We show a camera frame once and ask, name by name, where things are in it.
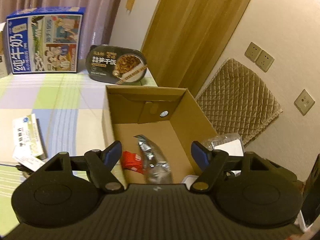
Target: quilted fabric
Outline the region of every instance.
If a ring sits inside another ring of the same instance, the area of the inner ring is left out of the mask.
[[[218,134],[239,133],[244,144],[282,113],[261,78],[233,58],[220,67],[197,102]]]

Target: wall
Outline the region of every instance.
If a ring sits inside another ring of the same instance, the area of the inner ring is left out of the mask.
[[[275,58],[267,73],[244,56],[251,41]],[[284,111],[246,150],[305,180],[320,153],[320,0],[251,0],[202,90],[228,57],[257,73]],[[305,116],[293,104],[303,89],[316,101]]]
[[[110,45],[140,50],[158,0],[135,0],[131,12],[125,8],[126,3],[120,2]]]

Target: checkered tablecloth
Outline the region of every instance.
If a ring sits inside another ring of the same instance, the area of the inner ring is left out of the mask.
[[[12,120],[36,114],[49,158],[61,151],[75,156],[91,149],[105,149],[101,126],[105,85],[91,80],[87,73],[9,75],[0,79],[0,235],[18,223],[11,208],[11,195],[24,180],[12,167]],[[147,72],[133,85],[156,83]]]

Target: wall socket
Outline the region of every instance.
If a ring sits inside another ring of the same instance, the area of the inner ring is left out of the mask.
[[[256,65],[267,72],[274,61],[275,59],[263,50],[256,61]]]
[[[306,115],[306,113],[315,104],[315,101],[309,95],[309,93],[304,89],[301,92],[301,94],[298,96],[298,98],[295,100],[294,104],[300,110],[302,115]]]
[[[249,47],[247,48],[244,55],[250,59],[252,62],[256,62],[257,58],[259,57],[259,54],[261,53],[262,49],[254,44],[253,42],[250,43]]]

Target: quilted cushion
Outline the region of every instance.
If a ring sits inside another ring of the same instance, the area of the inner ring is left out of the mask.
[[[244,144],[282,113],[262,79],[233,58],[220,67],[197,102],[218,134],[237,132]]]

